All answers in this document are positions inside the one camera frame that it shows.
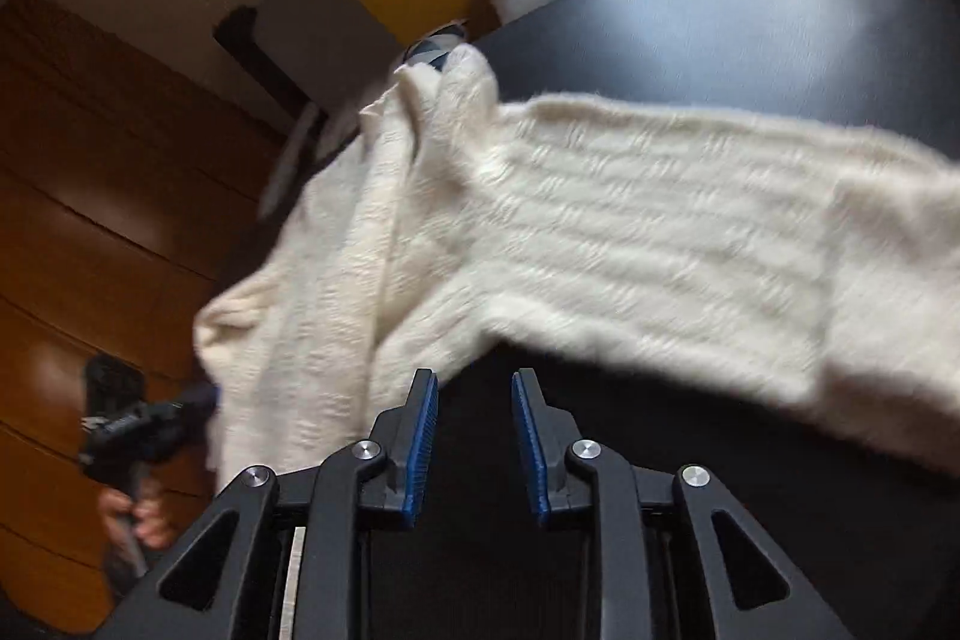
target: person's hand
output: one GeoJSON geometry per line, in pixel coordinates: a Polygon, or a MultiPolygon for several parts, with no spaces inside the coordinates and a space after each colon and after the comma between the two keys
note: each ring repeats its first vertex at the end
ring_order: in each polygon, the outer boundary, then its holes
{"type": "Polygon", "coordinates": [[[157,480],[147,477],[140,484],[140,501],[133,500],[115,488],[105,488],[97,501],[100,519],[107,533],[107,539],[117,548],[123,557],[129,559],[127,535],[123,528],[123,517],[133,514],[136,525],[133,534],[146,548],[162,551],[169,548],[176,539],[176,532],[170,523],[163,506],[163,488],[157,480]]]}

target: blue gripper pad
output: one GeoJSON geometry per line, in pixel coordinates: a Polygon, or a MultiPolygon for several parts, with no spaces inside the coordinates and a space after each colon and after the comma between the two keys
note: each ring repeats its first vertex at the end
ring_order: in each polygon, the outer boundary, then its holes
{"type": "Polygon", "coordinates": [[[410,441],[410,450],[407,453],[406,480],[403,487],[403,504],[400,512],[403,521],[408,527],[416,523],[416,516],[424,504],[424,488],[426,487],[426,472],[430,465],[430,453],[433,452],[433,435],[437,431],[437,405],[440,397],[437,376],[430,373],[426,380],[424,398],[419,403],[416,414],[416,426],[410,441]]]}
{"type": "Polygon", "coordinates": [[[544,459],[544,449],[536,433],[536,421],[530,408],[527,389],[523,384],[520,372],[514,373],[511,395],[512,408],[514,408],[514,424],[517,427],[517,442],[520,444],[520,462],[523,465],[524,477],[526,477],[530,509],[536,516],[536,522],[544,525],[550,516],[546,461],[544,459]]]}

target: patterned fabric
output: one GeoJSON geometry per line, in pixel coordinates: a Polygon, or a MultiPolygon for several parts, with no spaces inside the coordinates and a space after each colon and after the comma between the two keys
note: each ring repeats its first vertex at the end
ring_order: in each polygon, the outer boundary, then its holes
{"type": "Polygon", "coordinates": [[[221,482],[321,461],[416,367],[448,381],[501,340],[960,474],[960,172],[939,154],[590,95],[501,105],[469,46],[397,70],[362,124],[198,315],[221,482]]]}

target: white knit sweater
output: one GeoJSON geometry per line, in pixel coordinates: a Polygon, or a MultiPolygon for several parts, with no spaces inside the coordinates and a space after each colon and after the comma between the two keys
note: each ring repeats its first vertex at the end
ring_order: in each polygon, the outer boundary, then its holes
{"type": "Polygon", "coordinates": [[[401,68],[270,260],[198,316],[221,482],[316,464],[508,339],[960,473],[960,176],[869,128],[401,68]]]}

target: fluffy white cloth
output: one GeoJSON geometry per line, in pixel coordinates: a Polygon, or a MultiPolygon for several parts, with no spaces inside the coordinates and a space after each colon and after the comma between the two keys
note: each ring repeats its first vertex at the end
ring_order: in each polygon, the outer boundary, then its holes
{"type": "Polygon", "coordinates": [[[869,128],[403,67],[270,260],[197,317],[221,482],[316,464],[508,339],[960,473],[960,176],[869,128]]]}

